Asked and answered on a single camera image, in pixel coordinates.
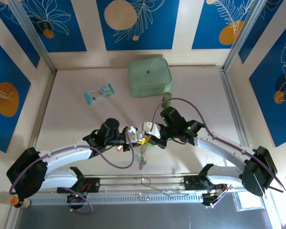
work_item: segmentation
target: metal bar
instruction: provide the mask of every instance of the metal bar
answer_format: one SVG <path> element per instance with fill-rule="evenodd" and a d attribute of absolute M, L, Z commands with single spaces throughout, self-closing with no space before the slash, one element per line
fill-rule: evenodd
<path fill-rule="evenodd" d="M 228 99 L 229 107 L 231 110 L 232 118 L 235 124 L 238 138 L 239 138 L 239 142 L 243 146 L 250 146 L 250 142 L 247 137 L 246 130 L 245 130 L 245 125 L 241 118 L 230 81 L 227 77 L 227 73 L 220 71 L 220 77 L 223 82 L 225 95 Z"/>
<path fill-rule="evenodd" d="M 134 195 L 96 195 L 88 194 L 88 201 L 92 205 L 99 204 L 160 204 L 160 203 L 202 203 L 203 198 L 201 194 L 191 193 L 188 195 L 172 195 L 168 197 L 164 194 L 157 193 L 137 193 Z M 30 198 L 31 205 L 68 205 L 66 195 L 60 196 L 33 196 Z M 73 205 L 85 205 L 87 203 L 74 203 Z"/>
<path fill-rule="evenodd" d="M 37 116 L 35 119 L 32 134 L 31 134 L 31 137 L 29 140 L 28 147 L 36 147 L 37 140 L 39 137 L 39 133 L 41 130 L 41 125 L 43 122 L 43 118 L 44 118 L 44 115 L 46 113 L 46 109 L 47 109 L 48 102 L 50 99 L 50 94 L 51 94 L 51 91 L 52 91 L 52 88 L 54 85 L 54 79 L 55 79 L 55 76 L 51 74 L 48 78 L 47 83 L 46 83 L 45 90 L 44 90 L 44 93 L 43 93 L 43 96 L 41 99 L 41 103 L 40 103 L 40 106 L 39 106 L 39 109 L 37 112 Z"/>
<path fill-rule="evenodd" d="M 48 56 L 48 52 L 44 47 L 38 33 L 36 32 L 33 24 L 31 23 L 28 15 L 21 5 L 21 1 L 18 0 L 7 0 L 10 10 L 15 15 L 15 18 L 19 22 L 20 26 L 24 30 L 25 34 L 31 41 L 38 55 L 43 59 L 47 67 L 51 70 L 52 74 L 55 74 L 56 70 Z"/>
<path fill-rule="evenodd" d="M 101 179 L 142 179 L 142 178 L 183 178 L 184 176 L 196 176 L 198 173 L 179 174 L 138 174 L 138 175 L 84 175 L 85 177 L 99 177 Z"/>
<path fill-rule="evenodd" d="M 232 48 L 224 62 L 223 69 L 224 72 L 228 71 L 230 66 L 232 65 L 234 59 L 238 55 L 239 50 L 243 46 L 249 32 L 251 31 L 256 19 L 259 17 L 265 3 L 267 0 L 255 0 L 254 5 L 252 6 L 238 36 L 236 37 Z"/>

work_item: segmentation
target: mint green box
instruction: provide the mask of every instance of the mint green box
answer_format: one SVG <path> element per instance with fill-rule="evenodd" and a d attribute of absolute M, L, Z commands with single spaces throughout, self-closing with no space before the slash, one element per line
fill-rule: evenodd
<path fill-rule="evenodd" d="M 170 92 L 172 76 L 166 59 L 152 58 L 128 64 L 130 91 L 134 97 Z"/>

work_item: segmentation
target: white table surface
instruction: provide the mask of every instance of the white table surface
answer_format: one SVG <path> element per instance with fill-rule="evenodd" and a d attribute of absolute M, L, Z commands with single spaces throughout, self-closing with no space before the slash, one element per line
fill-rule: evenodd
<path fill-rule="evenodd" d="M 181 97 L 194 103 L 212 131 L 238 142 L 217 67 L 171 67 L 171 73 L 173 97 Z M 84 93 L 107 83 L 112 84 L 115 94 L 88 105 Z M 141 129 L 143 122 L 152 121 L 153 113 L 161 101 L 161 95 L 132 97 L 126 68 L 58 70 L 36 149 L 55 149 L 75 143 L 92 130 L 99 129 L 110 117 L 120 122 L 120 131 L 127 125 Z M 171 104 L 186 120 L 200 121 L 190 105 L 182 101 L 172 101 Z M 156 121 L 162 121 L 160 115 L 157 115 Z M 120 166 L 126 166 L 131 161 L 130 151 L 119 152 L 115 147 L 104 155 Z M 168 142 L 165 150 L 157 146 L 148 147 L 145 160 L 147 164 L 142 171 L 137 162 L 129 169 L 116 169 L 100 156 L 74 162 L 68 167 L 77 166 L 85 175 L 121 175 L 198 173 L 207 163 L 220 166 L 227 164 L 213 152 L 175 142 Z"/>

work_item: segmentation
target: white robotic arm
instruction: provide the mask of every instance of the white robotic arm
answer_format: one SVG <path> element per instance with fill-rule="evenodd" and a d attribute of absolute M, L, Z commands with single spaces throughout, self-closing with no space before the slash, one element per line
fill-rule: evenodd
<path fill-rule="evenodd" d="M 37 191 L 49 188 L 67 187 L 73 191 L 79 191 L 87 184 L 81 172 L 75 167 L 59 170 L 60 167 L 97 155 L 104 158 L 102 154 L 107 146 L 123 146 L 124 151 L 133 150 L 133 147 L 141 146 L 144 136 L 149 136 L 151 138 L 149 143 L 158 145 L 160 148 L 165 148 L 167 141 L 177 138 L 181 142 L 210 150 L 236 166 L 218 167 L 208 164 L 199 175 L 184 178 L 186 190 L 211 189 L 219 184 L 228 184 L 244 186 L 253 194 L 262 196 L 269 187 L 273 180 L 269 171 L 274 174 L 277 171 L 265 148 L 259 147 L 254 150 L 223 137 L 217 138 L 216 134 L 198 137 L 197 132 L 204 128 L 204 125 L 195 120 L 186 122 L 172 107 L 163 110 L 161 116 L 166 126 L 158 124 L 154 127 L 152 123 L 146 122 L 142 126 L 142 131 L 134 127 L 126 127 L 120 133 L 119 122 L 110 118 L 101 125 L 99 130 L 93 131 L 74 145 L 41 152 L 37 152 L 34 148 L 27 149 L 7 172 L 13 184 L 10 193 L 15 194 L 12 192 L 14 188 L 19 198 L 24 199 Z M 248 154 L 255 155 L 254 157 L 261 160 L 267 169 L 248 157 Z"/>

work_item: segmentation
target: yellow object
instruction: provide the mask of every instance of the yellow object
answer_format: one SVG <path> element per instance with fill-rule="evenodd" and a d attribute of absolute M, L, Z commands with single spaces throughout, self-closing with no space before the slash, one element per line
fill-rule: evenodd
<path fill-rule="evenodd" d="M 151 140 L 151 136 L 144 136 L 142 141 L 138 141 L 138 144 L 143 145 L 145 142 L 149 142 Z"/>
<path fill-rule="evenodd" d="M 17 197 L 13 197 L 12 199 L 10 199 L 10 204 L 14 206 L 19 204 L 19 199 Z"/>

